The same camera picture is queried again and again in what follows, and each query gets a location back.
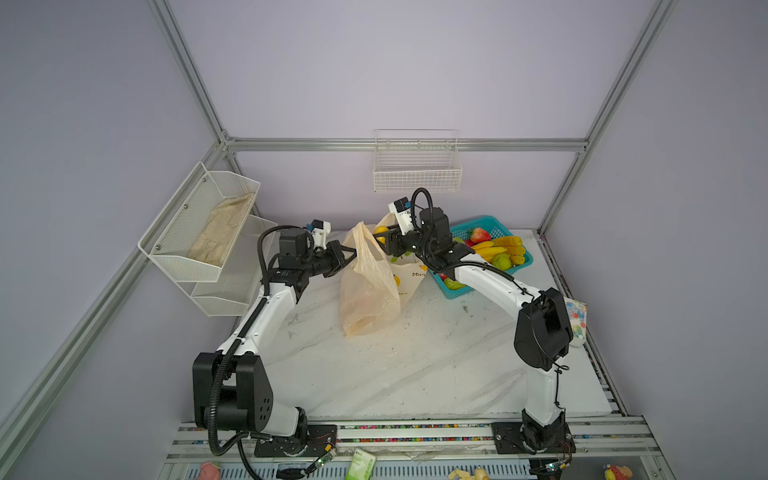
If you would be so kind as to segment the cream banana print plastic bag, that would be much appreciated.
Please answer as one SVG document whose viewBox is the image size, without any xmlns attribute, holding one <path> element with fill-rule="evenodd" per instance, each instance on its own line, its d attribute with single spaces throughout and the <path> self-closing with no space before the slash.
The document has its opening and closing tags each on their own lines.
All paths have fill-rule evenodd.
<svg viewBox="0 0 768 480">
<path fill-rule="evenodd" d="M 376 225 L 360 222 L 342 241 L 357 253 L 340 280 L 339 312 L 348 337 L 370 335 L 396 323 L 427 276 L 427 267 L 414 254 L 388 255 L 373 237 L 396 224 L 391 213 Z"/>
</svg>

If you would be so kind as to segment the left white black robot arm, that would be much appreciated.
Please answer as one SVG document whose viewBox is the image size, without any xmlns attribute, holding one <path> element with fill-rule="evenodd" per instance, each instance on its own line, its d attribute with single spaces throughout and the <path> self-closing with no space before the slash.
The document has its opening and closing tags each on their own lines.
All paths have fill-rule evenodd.
<svg viewBox="0 0 768 480">
<path fill-rule="evenodd" d="M 255 303 L 236 331 L 217 350 L 199 354 L 192 367 L 194 420 L 206 430 L 213 456 L 236 448 L 245 460 L 248 437 L 274 440 L 288 456 L 308 447 L 306 412 L 276 400 L 262 353 L 311 278 L 332 277 L 356 258 L 355 249 L 330 239 L 330 233 L 329 222 L 314 220 L 303 227 L 274 226 L 259 236 L 261 285 Z"/>
</svg>

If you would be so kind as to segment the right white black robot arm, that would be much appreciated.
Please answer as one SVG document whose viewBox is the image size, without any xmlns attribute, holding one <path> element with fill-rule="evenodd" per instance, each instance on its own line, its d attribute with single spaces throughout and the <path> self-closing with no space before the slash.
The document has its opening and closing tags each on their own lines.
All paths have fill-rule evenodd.
<svg viewBox="0 0 768 480">
<path fill-rule="evenodd" d="M 427 269 L 443 273 L 482 294 L 514 316 L 514 350 L 527 366 L 527 400 L 516 443 L 529 453 L 567 446 L 566 410 L 560 403 L 560 375 L 573 340 L 566 300 L 555 288 L 541 290 L 483 259 L 454 239 L 449 220 L 430 192 L 416 189 L 388 205 L 394 223 L 374 237 L 388 255 L 413 253 Z"/>
</svg>

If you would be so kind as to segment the red fake strawberry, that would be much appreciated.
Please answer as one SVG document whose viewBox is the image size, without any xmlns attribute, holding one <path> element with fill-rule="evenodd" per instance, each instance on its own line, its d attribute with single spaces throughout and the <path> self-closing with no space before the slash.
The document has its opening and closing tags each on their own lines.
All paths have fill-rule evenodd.
<svg viewBox="0 0 768 480">
<path fill-rule="evenodd" d="M 470 232 L 469 241 L 473 245 L 489 242 L 492 240 L 492 236 L 485 229 L 476 227 Z"/>
</svg>

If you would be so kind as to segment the teal plastic fruit basket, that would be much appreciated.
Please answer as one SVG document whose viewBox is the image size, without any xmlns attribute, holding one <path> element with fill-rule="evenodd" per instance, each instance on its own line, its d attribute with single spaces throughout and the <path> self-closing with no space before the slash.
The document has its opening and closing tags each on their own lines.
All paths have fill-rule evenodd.
<svg viewBox="0 0 768 480">
<path fill-rule="evenodd" d="M 469 241 L 469 236 L 470 236 L 470 232 L 476 227 L 485 229 L 487 232 L 491 234 L 492 239 L 496 239 L 504 236 L 516 236 L 516 235 L 513 235 L 505 226 L 501 224 L 499 220 L 497 220 L 493 216 L 483 216 L 483 217 L 479 217 L 477 219 L 470 220 L 464 223 L 452 224 L 450 227 L 450 231 L 456 241 L 464 242 L 467 246 L 472 248 L 472 246 L 474 245 L 472 244 L 471 241 Z M 527 250 L 526 260 L 527 262 L 525 264 L 520 266 L 513 266 L 511 269 L 507 270 L 506 272 L 512 275 L 516 271 L 532 265 L 534 263 L 534 258 L 533 258 L 533 255 L 528 250 Z"/>
</svg>

